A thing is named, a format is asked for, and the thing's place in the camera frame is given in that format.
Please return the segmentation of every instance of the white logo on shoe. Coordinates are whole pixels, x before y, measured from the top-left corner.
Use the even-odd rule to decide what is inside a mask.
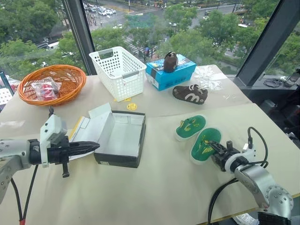
[[[184,99],[187,100],[189,97],[192,97],[190,100],[191,102],[194,102],[194,100],[196,100],[195,102],[199,102],[199,100],[200,100],[200,97],[195,95],[194,93],[190,93],[190,94],[186,95]]]

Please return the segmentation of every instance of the plastic bag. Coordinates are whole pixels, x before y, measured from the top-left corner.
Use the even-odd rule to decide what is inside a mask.
[[[46,77],[42,80],[37,80],[31,84],[38,101],[49,101],[59,97],[61,83],[54,82],[51,77]]]
[[[202,67],[201,69],[196,67],[194,78],[198,81],[202,89],[221,90],[221,81],[214,79],[213,74],[214,72],[209,66]]]
[[[21,81],[10,78],[8,75],[5,75],[5,77],[9,83],[9,85],[11,86],[11,89],[13,90],[13,92],[16,92]],[[0,79],[0,86],[4,86],[2,79]]]

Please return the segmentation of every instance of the white tabletop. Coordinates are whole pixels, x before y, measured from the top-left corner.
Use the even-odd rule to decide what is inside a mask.
[[[230,81],[216,65],[201,66],[204,75],[219,82],[221,90],[209,90],[208,98],[203,105],[196,105],[177,100],[172,95],[173,88],[157,91],[145,78],[142,94],[133,96],[131,102],[137,104],[135,112],[146,113],[147,117],[178,115],[195,112],[201,109],[220,108],[232,105],[251,103],[241,90]],[[180,85],[199,83],[197,78]],[[80,95],[67,105],[54,108],[55,113],[72,129],[79,116],[88,116],[88,110],[109,102],[112,110],[127,111],[129,102],[114,102],[112,95],[100,82],[98,76],[88,76]],[[0,113],[1,138],[36,134],[48,118],[48,107],[29,105],[23,102],[16,93]]]
[[[186,142],[175,140],[174,131],[180,121],[197,114],[205,115],[207,127],[221,130],[222,144],[232,140],[239,150],[247,142],[247,128],[257,128],[269,147],[267,169],[275,181],[292,195],[300,192],[300,150],[257,105],[246,104],[147,118],[137,169],[98,165],[93,155],[70,162],[70,177],[66,179],[61,177],[61,165],[39,168],[26,224],[195,225],[205,222],[212,193],[232,177],[221,172],[210,159],[202,166],[190,161],[195,137]],[[257,158],[262,159],[262,141],[255,134],[253,139]],[[23,204],[33,168],[14,176]],[[236,183],[222,192],[212,217],[222,218],[254,207],[256,203],[250,192]],[[1,224],[16,223],[17,215],[15,194],[10,186],[0,205]]]

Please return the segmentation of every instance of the glass window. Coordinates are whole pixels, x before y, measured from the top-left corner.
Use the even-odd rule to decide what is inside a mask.
[[[2,0],[0,70],[22,80],[53,64],[84,69],[61,0]]]
[[[300,22],[265,70],[266,75],[290,76],[300,66]]]
[[[145,62],[172,50],[235,75],[278,0],[130,2],[84,4],[96,50],[120,45]]]

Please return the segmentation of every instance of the orange wicker basket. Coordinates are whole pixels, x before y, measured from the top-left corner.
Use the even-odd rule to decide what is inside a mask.
[[[37,80],[51,77],[55,82],[60,82],[61,87],[57,99],[49,101],[37,101],[36,94],[31,83]],[[70,65],[53,65],[36,70],[28,74],[19,84],[20,99],[31,105],[62,105],[72,101],[79,94],[86,82],[85,73]]]

